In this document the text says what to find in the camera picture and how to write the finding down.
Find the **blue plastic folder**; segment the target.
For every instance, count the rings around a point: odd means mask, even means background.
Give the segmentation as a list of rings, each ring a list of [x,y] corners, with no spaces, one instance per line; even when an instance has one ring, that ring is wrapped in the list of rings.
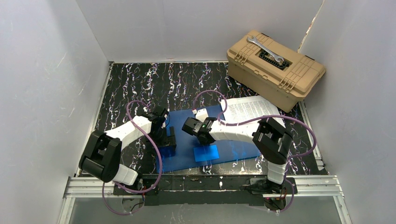
[[[176,147],[159,148],[163,172],[251,159],[261,155],[253,143],[242,141],[221,140],[209,147],[202,146],[195,136],[182,131],[183,124],[192,116],[190,109],[170,112],[170,127],[174,128]]]

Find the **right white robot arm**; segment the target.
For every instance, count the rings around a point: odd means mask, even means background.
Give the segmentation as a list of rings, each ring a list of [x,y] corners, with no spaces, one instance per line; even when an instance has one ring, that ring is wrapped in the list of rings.
[[[242,189],[264,194],[283,194],[285,172],[291,133],[272,117],[255,118],[251,121],[228,123],[223,119],[188,117],[182,130],[195,136],[203,146],[220,140],[240,141],[254,144],[268,163],[265,179],[243,186]]]

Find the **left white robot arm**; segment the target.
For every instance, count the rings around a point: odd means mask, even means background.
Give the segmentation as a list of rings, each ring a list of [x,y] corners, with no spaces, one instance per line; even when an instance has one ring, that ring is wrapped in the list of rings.
[[[169,112],[163,107],[156,107],[153,112],[139,112],[129,121],[115,129],[91,133],[82,156],[79,168],[102,180],[118,182],[131,186],[141,176],[132,168],[120,163],[121,151],[138,140],[145,133],[148,142],[153,142],[158,149],[176,148],[174,127],[167,128]]]

